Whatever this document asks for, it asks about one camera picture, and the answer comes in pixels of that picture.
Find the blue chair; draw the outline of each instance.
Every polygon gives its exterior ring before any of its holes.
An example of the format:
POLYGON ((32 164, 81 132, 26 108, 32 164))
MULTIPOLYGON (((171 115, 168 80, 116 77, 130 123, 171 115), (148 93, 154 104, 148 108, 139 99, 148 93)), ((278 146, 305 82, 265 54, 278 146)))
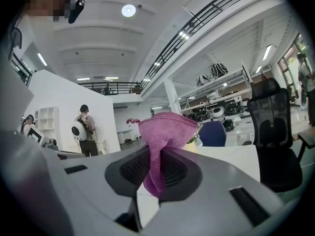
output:
POLYGON ((205 147, 224 147, 226 132, 220 121, 206 122, 199 131, 199 137, 205 147))

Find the white pillar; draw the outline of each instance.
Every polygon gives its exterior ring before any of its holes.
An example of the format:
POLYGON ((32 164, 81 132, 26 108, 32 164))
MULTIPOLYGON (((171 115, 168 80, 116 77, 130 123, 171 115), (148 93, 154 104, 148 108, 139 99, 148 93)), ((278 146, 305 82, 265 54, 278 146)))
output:
POLYGON ((177 92, 176 92, 173 81, 170 78, 165 79, 164 86, 166 89, 168 102, 171 107, 171 111, 173 113, 177 113, 181 115, 181 106, 179 105, 177 92))

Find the round ceiling light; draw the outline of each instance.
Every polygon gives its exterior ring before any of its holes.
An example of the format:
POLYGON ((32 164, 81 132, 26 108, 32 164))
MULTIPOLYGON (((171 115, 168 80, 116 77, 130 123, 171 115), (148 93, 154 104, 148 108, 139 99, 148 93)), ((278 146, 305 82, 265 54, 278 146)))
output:
POLYGON ((132 17, 136 13, 136 7, 132 4, 127 4, 122 8, 122 14, 125 17, 132 17))

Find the chair headrest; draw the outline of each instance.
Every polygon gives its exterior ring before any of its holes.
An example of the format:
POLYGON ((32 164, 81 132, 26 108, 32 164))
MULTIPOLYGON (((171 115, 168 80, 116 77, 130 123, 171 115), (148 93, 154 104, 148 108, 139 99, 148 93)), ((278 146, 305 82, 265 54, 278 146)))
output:
POLYGON ((252 85, 252 98, 265 98, 279 93, 281 87, 274 78, 269 78, 252 85))

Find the white partition wall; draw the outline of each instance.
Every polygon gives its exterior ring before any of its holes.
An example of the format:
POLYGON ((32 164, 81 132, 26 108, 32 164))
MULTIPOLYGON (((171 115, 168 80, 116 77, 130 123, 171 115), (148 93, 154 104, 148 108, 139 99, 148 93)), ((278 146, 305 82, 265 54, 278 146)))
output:
POLYGON ((97 140, 107 153, 120 151, 118 143, 113 101, 111 98, 77 85, 46 70, 33 74, 29 89, 34 94, 24 116, 35 115, 35 111, 51 106, 59 109, 61 146, 64 151, 78 152, 71 127, 78 116, 81 105, 89 107, 89 114, 96 122, 97 140))

